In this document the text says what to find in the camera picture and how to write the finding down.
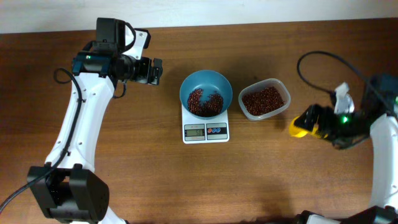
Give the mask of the yellow plastic measuring scoop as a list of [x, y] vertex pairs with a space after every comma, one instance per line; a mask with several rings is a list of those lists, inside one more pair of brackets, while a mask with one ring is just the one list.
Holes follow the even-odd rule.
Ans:
[[303, 129], [303, 128], [300, 128], [300, 127], [294, 125], [294, 123], [298, 119], [299, 119], [299, 117], [294, 118], [289, 125], [289, 134], [292, 137], [302, 138], [302, 137], [310, 134], [311, 136], [316, 137], [318, 139], [325, 139], [328, 136], [327, 134], [325, 136], [322, 136], [320, 133], [318, 133], [318, 127], [313, 128], [312, 131], [308, 131], [306, 129]]

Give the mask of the clear plastic bean container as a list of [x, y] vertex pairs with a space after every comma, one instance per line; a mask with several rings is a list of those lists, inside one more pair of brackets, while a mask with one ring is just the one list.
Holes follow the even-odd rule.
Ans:
[[247, 119], [260, 121], [285, 111], [291, 96], [280, 80], [269, 78], [243, 89], [238, 102]]

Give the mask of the red adzuki beans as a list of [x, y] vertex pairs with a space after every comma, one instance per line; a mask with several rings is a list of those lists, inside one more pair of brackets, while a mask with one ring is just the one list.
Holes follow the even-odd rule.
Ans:
[[[196, 89], [190, 93], [187, 100], [189, 112], [202, 117], [219, 115], [223, 109], [223, 97], [215, 92], [209, 95], [206, 101], [202, 101], [202, 96], [202, 89]], [[253, 116], [269, 113], [285, 105], [285, 101], [274, 87], [244, 95], [242, 102], [248, 113]]]

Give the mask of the blue plastic bowl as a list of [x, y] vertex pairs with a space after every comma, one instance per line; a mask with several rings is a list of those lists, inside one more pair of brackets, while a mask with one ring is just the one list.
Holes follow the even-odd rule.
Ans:
[[212, 119], [224, 113], [233, 99], [233, 89], [222, 74], [200, 70], [189, 75], [180, 87], [182, 108], [200, 119]]

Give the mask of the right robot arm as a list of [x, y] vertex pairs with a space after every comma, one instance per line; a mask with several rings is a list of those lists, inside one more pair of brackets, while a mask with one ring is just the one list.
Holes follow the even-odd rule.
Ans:
[[289, 126], [296, 138], [307, 134], [339, 150], [367, 139], [373, 144], [373, 183], [369, 207], [348, 218], [326, 218], [304, 211], [296, 223], [397, 223], [397, 77], [375, 75], [366, 84], [361, 109], [335, 113], [311, 105]]

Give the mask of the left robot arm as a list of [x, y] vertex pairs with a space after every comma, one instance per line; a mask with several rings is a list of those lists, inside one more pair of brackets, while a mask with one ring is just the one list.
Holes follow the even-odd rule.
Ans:
[[60, 223], [122, 223], [109, 206], [109, 187], [95, 174], [101, 123], [119, 83], [158, 85], [159, 58], [142, 56], [150, 33], [113, 18], [98, 18], [96, 38], [67, 71], [71, 97], [56, 143], [42, 166], [32, 166], [29, 188], [42, 213]]

